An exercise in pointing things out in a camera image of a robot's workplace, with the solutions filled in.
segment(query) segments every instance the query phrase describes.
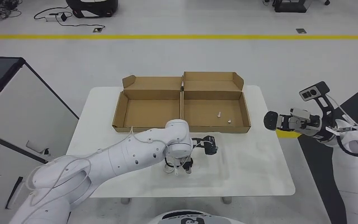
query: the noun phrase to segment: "yellow tape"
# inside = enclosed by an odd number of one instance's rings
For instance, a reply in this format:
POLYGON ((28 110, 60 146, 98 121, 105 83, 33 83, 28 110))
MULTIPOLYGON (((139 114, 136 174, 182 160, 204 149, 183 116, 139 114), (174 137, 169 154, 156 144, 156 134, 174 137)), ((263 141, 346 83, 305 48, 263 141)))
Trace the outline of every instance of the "yellow tape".
POLYGON ((284 132, 282 130, 276 130, 276 134, 279 138, 298 138, 301 135, 297 132, 284 132))
POLYGON ((358 40, 358 35, 246 35, 246 34, 0 34, 0 39, 73 40, 358 40))

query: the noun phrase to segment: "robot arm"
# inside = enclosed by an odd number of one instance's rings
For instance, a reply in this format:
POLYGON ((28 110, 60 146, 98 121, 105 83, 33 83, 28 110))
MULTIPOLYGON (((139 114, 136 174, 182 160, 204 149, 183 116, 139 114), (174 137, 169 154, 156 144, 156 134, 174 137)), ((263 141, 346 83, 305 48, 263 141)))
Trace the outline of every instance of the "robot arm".
POLYGON ((188 158, 193 144, 184 120, 171 120, 165 129, 150 129, 88 156, 63 156, 35 169, 34 191, 10 224, 65 224, 69 212, 102 183, 121 174, 161 162, 166 156, 188 158))
MULTIPOLYGON (((323 112, 322 118, 297 108, 291 108, 290 115, 279 115, 269 111, 263 119, 265 127, 269 130, 279 129, 305 134, 320 143, 333 148, 341 148, 345 153, 358 157, 357 126, 340 119, 335 120, 334 107, 326 95, 328 92, 329 88, 325 82, 319 82, 299 92, 304 101, 316 101, 323 112)), ((349 116, 347 117, 347 120, 354 122, 349 116)))

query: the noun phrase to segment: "white cable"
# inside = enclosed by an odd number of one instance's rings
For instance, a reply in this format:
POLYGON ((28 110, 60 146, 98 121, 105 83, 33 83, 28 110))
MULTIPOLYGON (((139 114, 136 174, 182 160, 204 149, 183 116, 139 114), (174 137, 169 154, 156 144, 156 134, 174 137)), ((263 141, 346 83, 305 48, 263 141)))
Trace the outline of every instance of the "white cable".
POLYGON ((330 95, 328 95, 328 94, 326 94, 333 102, 335 102, 335 104, 342 110, 342 112, 349 118, 349 119, 351 119, 354 123, 355 123, 355 125, 358 125, 358 123, 355 121, 355 120, 353 120, 349 115, 348 115, 348 113, 346 113, 345 112, 345 110, 343 110, 343 108, 341 108, 341 106, 337 103, 337 101, 336 100, 334 100, 330 95))

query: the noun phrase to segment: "cardboard box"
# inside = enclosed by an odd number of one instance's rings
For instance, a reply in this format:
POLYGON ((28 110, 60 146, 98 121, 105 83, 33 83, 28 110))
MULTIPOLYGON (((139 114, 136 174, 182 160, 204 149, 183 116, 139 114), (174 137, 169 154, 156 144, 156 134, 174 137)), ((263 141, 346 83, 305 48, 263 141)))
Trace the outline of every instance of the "cardboard box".
POLYGON ((191 132, 248 132, 251 124, 242 92, 244 80, 239 75, 185 72, 183 83, 182 119, 191 132))
POLYGON ((182 77, 135 77, 123 79, 112 126, 117 132, 142 132, 164 128, 181 115, 182 77))

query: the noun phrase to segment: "white panel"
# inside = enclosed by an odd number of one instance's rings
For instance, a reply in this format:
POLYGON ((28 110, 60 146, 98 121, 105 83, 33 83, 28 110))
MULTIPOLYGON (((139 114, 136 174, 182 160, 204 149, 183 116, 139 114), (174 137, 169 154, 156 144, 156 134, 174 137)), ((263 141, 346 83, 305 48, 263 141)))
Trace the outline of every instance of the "white panel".
POLYGON ((22 202, 29 196, 30 191, 24 186, 24 182, 31 170, 41 165, 41 162, 0 145, 0 223, 8 223, 22 202), (23 183, 12 197, 11 209, 5 209, 19 176, 23 177, 23 183))
POLYGON ((64 155, 77 121, 26 66, 0 93, 0 137, 35 155, 45 148, 52 157, 64 155))

